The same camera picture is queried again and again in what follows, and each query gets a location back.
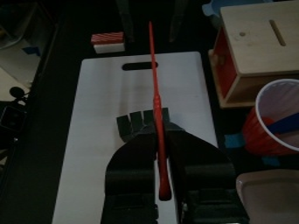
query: red and white box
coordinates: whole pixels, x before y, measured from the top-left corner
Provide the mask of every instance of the red and white box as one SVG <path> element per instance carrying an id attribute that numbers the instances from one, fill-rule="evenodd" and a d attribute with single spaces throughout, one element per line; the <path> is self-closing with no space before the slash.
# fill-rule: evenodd
<path id="1" fill-rule="evenodd" d="M 91 44 L 96 53 L 123 52 L 125 50 L 124 33 L 119 31 L 92 34 Z"/>

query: red stick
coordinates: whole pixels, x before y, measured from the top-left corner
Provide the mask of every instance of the red stick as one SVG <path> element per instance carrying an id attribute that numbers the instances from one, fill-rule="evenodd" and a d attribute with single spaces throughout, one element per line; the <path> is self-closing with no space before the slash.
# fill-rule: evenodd
<path id="1" fill-rule="evenodd" d="M 163 124 L 163 107 L 161 98 L 159 95 L 156 69 L 155 69 L 155 39 L 153 39 L 153 27 L 149 22 L 149 46 L 152 56 L 152 70 L 153 70 L 153 122 L 157 133 L 157 165 L 160 174 L 160 188 L 159 188 L 159 199 L 169 200 L 172 198 L 172 189 L 168 179 L 167 171 L 167 156 L 164 148 L 164 124 Z"/>

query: wooden box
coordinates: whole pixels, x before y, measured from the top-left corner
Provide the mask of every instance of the wooden box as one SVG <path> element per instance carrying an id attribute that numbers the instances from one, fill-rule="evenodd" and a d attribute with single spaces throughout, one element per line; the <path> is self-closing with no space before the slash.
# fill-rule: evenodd
<path id="1" fill-rule="evenodd" d="M 255 105 L 272 80 L 299 79 L 299 1 L 220 9 L 209 65 L 223 108 Z"/>

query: white cutting board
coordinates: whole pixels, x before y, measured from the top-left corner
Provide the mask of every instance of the white cutting board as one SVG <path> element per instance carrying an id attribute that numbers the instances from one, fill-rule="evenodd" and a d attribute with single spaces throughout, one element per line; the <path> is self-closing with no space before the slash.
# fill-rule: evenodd
<path id="1" fill-rule="evenodd" d="M 161 102 L 171 121 L 217 146 L 200 54 L 180 52 L 155 57 Z M 149 55 L 81 62 L 53 224 L 100 223 L 105 169 L 124 144 L 116 118 L 153 106 L 152 70 L 124 71 L 121 66 L 145 61 L 151 61 Z M 156 200 L 156 204 L 159 224 L 176 223 L 173 200 Z"/>

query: black table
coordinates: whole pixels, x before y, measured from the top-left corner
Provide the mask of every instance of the black table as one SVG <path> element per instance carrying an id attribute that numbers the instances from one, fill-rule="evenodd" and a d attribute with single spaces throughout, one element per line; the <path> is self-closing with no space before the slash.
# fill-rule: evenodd
<path id="1" fill-rule="evenodd" d="M 216 137 L 220 149 L 225 150 L 224 134 L 240 131 L 248 108 L 219 107 L 208 61 L 216 31 L 201 14 L 201 4 L 207 2 L 189 1 L 177 39 L 169 43 L 173 2 L 131 1 L 135 43 L 125 44 L 124 52 L 105 54 L 95 53 L 89 38 L 92 33 L 123 30 L 116 3 L 65 3 L 49 53 L 41 60 L 32 85 L 25 128 L 6 162 L 1 183 L 1 224 L 52 223 L 80 62 L 88 58 L 148 54 L 149 19 L 155 28 L 156 53 L 200 52 Z M 265 169 L 260 157 L 243 149 L 231 151 L 228 155 L 239 173 Z"/>

